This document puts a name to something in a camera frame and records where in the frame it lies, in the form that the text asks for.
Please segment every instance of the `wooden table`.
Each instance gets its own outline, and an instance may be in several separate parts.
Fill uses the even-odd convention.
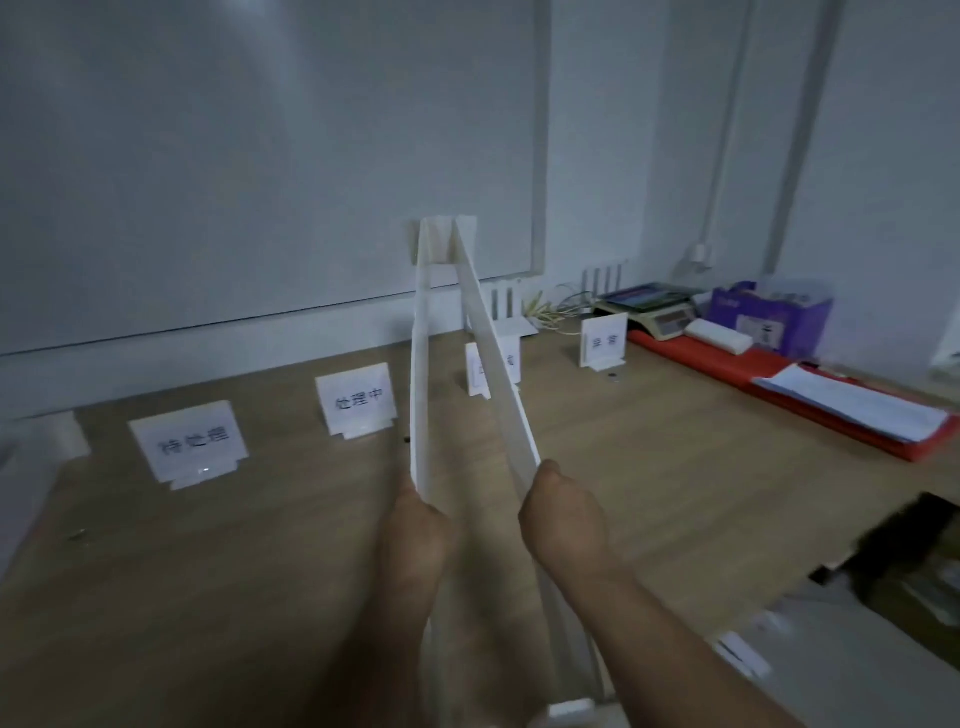
[[[520,725],[555,695],[503,448],[468,398],[462,332],[431,341],[435,502],[461,548],[438,602],[464,726]],[[922,465],[631,346],[616,378],[579,339],[524,339],[540,453],[589,484],[616,548],[707,636],[736,626],[923,490],[958,500],[957,447]],[[64,468],[0,587],[0,716],[10,726],[285,725],[350,627],[405,457],[409,345],[89,407],[93,455]],[[400,420],[329,437],[313,378],[390,364]],[[251,457],[177,492],[127,421],[230,400]],[[71,540],[86,529],[87,535]]]

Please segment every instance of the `red mat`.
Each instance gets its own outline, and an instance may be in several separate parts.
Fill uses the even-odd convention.
[[[643,331],[634,330],[627,334],[635,344],[639,344],[644,349],[656,352],[668,359],[673,359],[681,364],[685,364],[691,369],[703,372],[720,381],[732,384],[737,389],[741,389],[749,395],[753,395],[761,400],[766,400],[776,404],[783,409],[795,412],[801,417],[806,417],[815,423],[835,429],[837,432],[843,432],[850,435],[860,442],[873,445],[875,448],[886,450],[897,457],[916,462],[928,455],[934,448],[943,443],[950,435],[960,428],[960,419],[956,415],[950,415],[933,435],[920,443],[902,443],[899,440],[893,440],[889,437],[874,432],[862,425],[855,425],[843,418],[830,414],[819,407],[807,404],[791,397],[782,395],[778,392],[771,392],[769,389],[754,384],[754,378],[758,376],[774,376],[781,370],[793,364],[789,359],[780,356],[777,353],[768,352],[759,347],[753,347],[734,356],[726,353],[709,344],[692,339],[689,336],[678,336],[669,341],[657,341]],[[831,376],[815,369],[809,369],[819,376],[828,376],[831,379],[840,379],[859,387],[866,385],[853,379],[843,379],[839,376]]]

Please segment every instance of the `white sponge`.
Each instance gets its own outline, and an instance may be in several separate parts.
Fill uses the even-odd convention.
[[[738,356],[754,345],[754,340],[747,334],[722,327],[707,319],[697,319],[684,329],[684,333],[705,344]]]

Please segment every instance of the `digital scale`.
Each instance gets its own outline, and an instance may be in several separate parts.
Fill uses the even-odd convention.
[[[697,319],[691,296],[703,291],[668,283],[646,283],[604,296],[593,304],[603,316],[626,313],[627,318],[658,341],[676,338]]]

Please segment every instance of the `printed sign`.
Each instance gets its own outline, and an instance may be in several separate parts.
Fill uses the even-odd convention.
[[[504,336],[499,339],[503,358],[507,362],[507,371],[513,384],[520,382],[520,337]],[[467,385],[471,397],[483,395],[490,398],[490,386],[483,371],[483,362],[480,360],[480,351],[473,342],[467,344]]]
[[[783,324],[779,321],[740,315],[736,317],[736,330],[747,334],[765,349],[779,349],[783,341]]]
[[[580,366],[601,372],[626,364],[627,314],[584,319],[580,334]]]
[[[236,470],[248,456],[233,408],[226,400],[129,423],[158,482],[193,485]]]
[[[389,427],[396,419],[386,363],[318,376],[317,394],[331,435],[349,440]]]

